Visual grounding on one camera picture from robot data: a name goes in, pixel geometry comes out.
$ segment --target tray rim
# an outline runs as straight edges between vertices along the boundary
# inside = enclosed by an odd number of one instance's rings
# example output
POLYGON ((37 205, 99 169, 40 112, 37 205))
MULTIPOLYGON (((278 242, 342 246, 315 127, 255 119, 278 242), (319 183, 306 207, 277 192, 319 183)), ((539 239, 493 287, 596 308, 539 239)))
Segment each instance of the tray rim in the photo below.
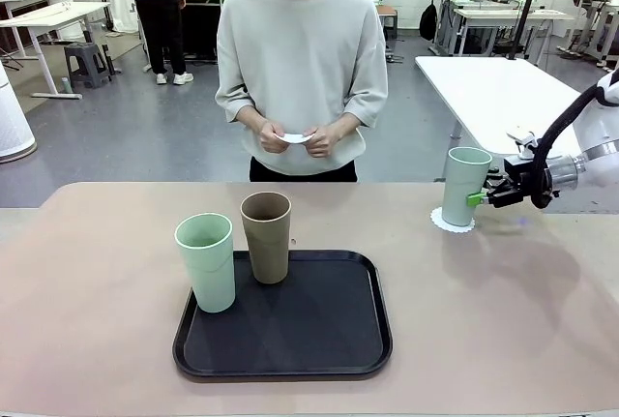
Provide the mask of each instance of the tray rim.
MULTIPOLYGON (((369 285, 371 288, 372 297, 374 299, 374 309, 376 315, 376 321, 378 323, 378 331, 380 334, 383 348, 380 356, 373 364, 364 367, 355 368, 340 368, 340 370, 332 371, 315 371, 315 372, 268 372, 268 373, 255 373, 255 372, 219 372, 217 374, 205 373, 197 369, 192 368, 185 360, 185 342, 187 340, 187 332, 191 327, 193 312, 197 308, 197 302, 193 295, 193 290, 190 289, 185 307, 183 308, 183 314, 179 321, 179 326, 174 336, 174 343, 172 344, 172 356, 178 369, 184 374, 192 378, 203 379, 222 379, 222 378, 258 378, 267 379, 274 377, 296 377, 312 379, 312 378, 337 378, 337 377, 363 377, 372 375, 380 371, 389 361, 393 352, 393 337, 391 333, 391 327, 389 325, 389 317, 387 316, 387 310, 385 308, 385 300, 382 293, 382 286, 380 284, 380 277, 376 266, 364 255, 347 250, 291 250, 290 259, 295 260, 313 260, 316 257, 309 258, 310 255, 319 253, 324 258, 338 258, 347 260, 356 260, 361 263, 369 275, 369 285)), ((250 253, 248 251, 235 251, 233 255, 234 260, 250 260, 250 253)))

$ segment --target white sneakers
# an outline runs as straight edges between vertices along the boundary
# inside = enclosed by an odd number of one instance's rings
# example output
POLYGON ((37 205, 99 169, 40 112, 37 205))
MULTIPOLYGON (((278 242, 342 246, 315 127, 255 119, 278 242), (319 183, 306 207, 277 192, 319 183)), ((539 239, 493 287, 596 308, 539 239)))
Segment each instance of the white sneakers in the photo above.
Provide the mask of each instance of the white sneakers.
POLYGON ((185 83, 189 83, 190 81, 193 81, 193 75, 188 74, 187 72, 182 75, 177 74, 174 76, 175 85, 184 85, 185 83))
MULTIPOLYGON (((193 75, 188 74, 187 72, 185 72, 182 75, 174 76, 175 85, 184 85, 185 83, 189 83, 190 81, 193 81, 193 75)), ((165 74, 157 74, 157 84, 165 85, 166 83, 167 83, 167 77, 165 76, 165 74)))

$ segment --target black bag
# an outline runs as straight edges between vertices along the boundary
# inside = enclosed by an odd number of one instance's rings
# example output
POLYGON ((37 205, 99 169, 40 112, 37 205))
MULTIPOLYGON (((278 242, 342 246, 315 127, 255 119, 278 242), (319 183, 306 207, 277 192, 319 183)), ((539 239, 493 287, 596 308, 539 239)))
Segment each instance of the black bag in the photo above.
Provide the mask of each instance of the black bag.
POLYGON ((436 23, 438 22, 438 12, 434 7, 434 0, 426 8, 419 22, 419 34, 422 38, 432 41, 436 34, 436 23))

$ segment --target green clip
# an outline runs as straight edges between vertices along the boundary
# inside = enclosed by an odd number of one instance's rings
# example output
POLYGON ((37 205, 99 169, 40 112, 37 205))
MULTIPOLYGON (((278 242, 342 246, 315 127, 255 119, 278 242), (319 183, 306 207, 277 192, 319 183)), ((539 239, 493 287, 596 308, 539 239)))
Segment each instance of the green clip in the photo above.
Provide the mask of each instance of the green clip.
POLYGON ((486 197, 486 193, 484 193, 484 192, 470 194, 466 198, 466 205, 468 207, 477 207, 480 204, 484 204, 484 198, 485 197, 486 197))

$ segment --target cup rim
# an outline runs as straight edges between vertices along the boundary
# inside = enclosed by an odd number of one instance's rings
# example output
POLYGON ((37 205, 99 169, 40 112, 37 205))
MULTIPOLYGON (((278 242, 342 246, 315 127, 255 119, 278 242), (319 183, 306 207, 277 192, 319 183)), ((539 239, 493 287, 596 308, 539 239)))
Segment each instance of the cup rim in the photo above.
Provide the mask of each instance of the cup rim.
POLYGON ((450 150, 449 150, 449 153, 448 153, 448 154, 449 154, 449 157, 450 157, 451 159, 453 159, 454 161, 456 161, 457 163, 460 163, 460 164, 467 164, 467 165, 486 165, 486 164, 490 164, 490 163, 492 162, 492 155, 491 155, 488 151, 485 151, 485 150, 480 149, 480 148, 473 148, 473 147, 471 147, 471 146, 458 146, 458 147, 456 147, 456 148, 452 148, 452 149, 450 149, 450 150), (486 161, 483 161, 483 162, 474 162, 474 163, 471 163, 470 161, 463 161, 462 159, 455 158, 455 157, 454 157, 454 155, 452 154, 452 152, 454 152, 454 151, 456 151, 456 150, 462 150, 462 149, 469 149, 469 150, 479 151, 480 153, 484 153, 484 154, 486 154, 486 155, 487 155, 487 157, 488 157, 488 159, 487 159, 486 161))
POLYGON ((257 193, 253 193, 250 194, 249 196, 247 196, 245 199, 243 199, 243 202, 241 203, 241 215, 243 216, 244 219, 247 219, 250 222, 256 222, 256 223, 268 223, 268 222, 276 222, 279 221, 281 219, 284 219, 286 216, 288 216, 288 214, 290 214, 290 212, 292 211, 292 202, 290 201, 290 198, 288 196, 286 196, 285 194, 281 194, 278 192, 257 192, 257 193), (248 216, 247 214, 245 214, 245 212, 243 212, 243 205, 245 204, 245 202, 254 197, 257 196, 259 194, 277 194, 281 197, 284 197, 286 199, 286 201, 288 202, 288 209, 286 210, 286 212, 284 212, 283 214, 281 214, 279 217, 275 217, 274 219, 269 219, 269 220, 263 220, 263 219, 254 219, 250 216, 248 216))
POLYGON ((187 250, 208 250, 208 249, 221 245, 224 241, 226 241, 230 237, 231 234, 232 234, 232 221, 228 217, 226 217, 223 214, 217 214, 216 212, 204 212, 202 214, 195 214, 193 216, 189 216, 186 219, 184 219, 182 222, 180 222, 178 225, 176 225, 176 229, 174 230, 174 239, 176 240, 177 245, 187 250), (215 217, 221 217, 225 219, 228 222, 228 232, 225 234, 225 236, 221 238, 220 241, 218 241, 217 243, 213 243, 212 245, 207 245, 207 246, 188 246, 185 243, 181 243, 178 239, 178 230, 181 228, 181 226, 183 226, 185 223, 187 223, 191 219, 195 219, 197 217, 204 217, 204 216, 215 216, 215 217))

